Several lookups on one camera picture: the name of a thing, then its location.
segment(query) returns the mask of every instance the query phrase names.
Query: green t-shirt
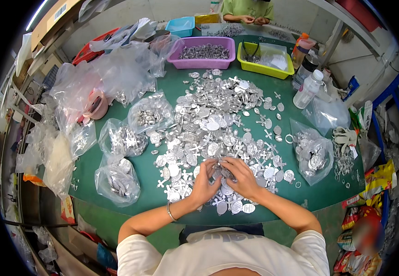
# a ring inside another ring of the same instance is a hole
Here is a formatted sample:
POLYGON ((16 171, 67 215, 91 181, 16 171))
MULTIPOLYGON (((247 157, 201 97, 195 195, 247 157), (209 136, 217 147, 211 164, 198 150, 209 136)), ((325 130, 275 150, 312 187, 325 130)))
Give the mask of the green t-shirt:
POLYGON ((254 18, 264 17, 273 20, 273 2, 255 0, 224 0, 221 8, 223 16, 231 15, 250 15, 254 18))

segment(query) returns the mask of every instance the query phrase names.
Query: person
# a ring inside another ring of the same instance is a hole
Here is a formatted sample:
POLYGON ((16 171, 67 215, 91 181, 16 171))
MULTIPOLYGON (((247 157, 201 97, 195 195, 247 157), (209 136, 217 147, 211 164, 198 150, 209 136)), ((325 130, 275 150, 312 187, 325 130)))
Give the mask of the person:
POLYGON ((263 235, 229 227, 191 233, 187 242, 162 256, 146 239, 164 225, 196 211, 221 186, 221 176, 212 185, 216 159, 200 164, 190 196, 129 218, 118 234, 118 275, 329 275, 329 262, 318 219, 308 210, 260 187, 252 170, 240 158, 224 157, 220 165, 237 179, 227 184, 241 196, 275 213, 297 232, 291 247, 263 235))
POLYGON ((273 20, 273 3, 270 0, 224 0, 221 13, 227 22, 264 25, 273 20))

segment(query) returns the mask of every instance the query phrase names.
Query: floor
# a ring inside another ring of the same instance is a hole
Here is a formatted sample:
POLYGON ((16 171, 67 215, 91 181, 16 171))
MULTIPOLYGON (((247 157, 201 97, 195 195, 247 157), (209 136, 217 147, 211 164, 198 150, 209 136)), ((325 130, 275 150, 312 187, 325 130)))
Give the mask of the floor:
MULTIPOLYGON (((42 189, 41 211, 44 222, 64 223, 60 218, 60 200, 53 195, 49 189, 42 189)), ((75 218, 80 214, 84 220, 97 229, 97 235, 106 243, 115 249, 117 246, 118 231, 128 216, 97 207, 86 203, 77 198, 73 198, 75 218)), ((333 274, 333 265, 338 256, 339 246, 336 243, 340 235, 341 224, 344 219, 345 209, 341 204, 335 204, 330 207, 314 212, 322 226, 323 235, 327 244, 327 256, 331 274, 333 274)), ((178 235, 184 228, 184 224, 169 224, 150 235, 147 239, 155 248, 163 254, 167 249, 178 246, 178 235)), ((264 233, 267 238, 273 239, 280 244, 290 246, 296 236, 296 232, 288 227, 281 220, 272 221, 263 224, 264 233)), ((56 228, 53 234, 72 251, 72 245, 68 242, 66 228, 56 228)))

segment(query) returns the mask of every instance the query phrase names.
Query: purple plastic basket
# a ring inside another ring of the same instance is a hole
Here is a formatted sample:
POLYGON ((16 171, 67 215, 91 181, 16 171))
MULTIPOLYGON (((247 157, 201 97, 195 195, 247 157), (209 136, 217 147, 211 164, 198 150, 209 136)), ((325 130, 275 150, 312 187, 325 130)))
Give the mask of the purple plastic basket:
POLYGON ((235 60, 235 41, 229 37, 214 37, 214 36, 200 36, 200 37, 185 37, 183 38, 184 45, 181 43, 175 44, 178 47, 175 52, 167 59, 168 62, 173 63, 177 69, 227 69, 230 62, 235 60), (200 46, 210 43, 212 45, 222 45, 230 50, 229 59, 203 59, 192 58, 179 60, 178 57, 184 47, 200 46))

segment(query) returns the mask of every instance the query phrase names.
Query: hand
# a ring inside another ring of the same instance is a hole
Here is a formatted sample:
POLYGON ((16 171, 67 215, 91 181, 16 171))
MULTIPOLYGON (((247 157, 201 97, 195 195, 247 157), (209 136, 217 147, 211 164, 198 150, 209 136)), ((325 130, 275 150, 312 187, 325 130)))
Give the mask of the hand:
POLYGON ((257 19, 255 19, 256 25, 264 25, 264 24, 268 24, 269 22, 270 22, 270 20, 268 20, 267 18, 263 18, 263 17, 258 17, 257 19))
POLYGON ((227 184, 241 196, 256 202, 262 187, 256 182, 252 170, 240 158, 224 157, 221 166, 228 169, 238 180, 238 183, 227 179, 227 184))
POLYGON ((255 18, 250 15, 241 15, 239 18, 246 24, 252 24, 255 21, 255 18))
POLYGON ((208 202, 221 186, 221 176, 215 180, 212 186, 209 184, 209 178, 211 178, 212 174, 215 172, 213 168, 215 163, 217 163, 216 159, 208 159, 199 165, 199 174, 195 179, 193 190, 188 197, 188 199, 193 201, 196 208, 208 202))

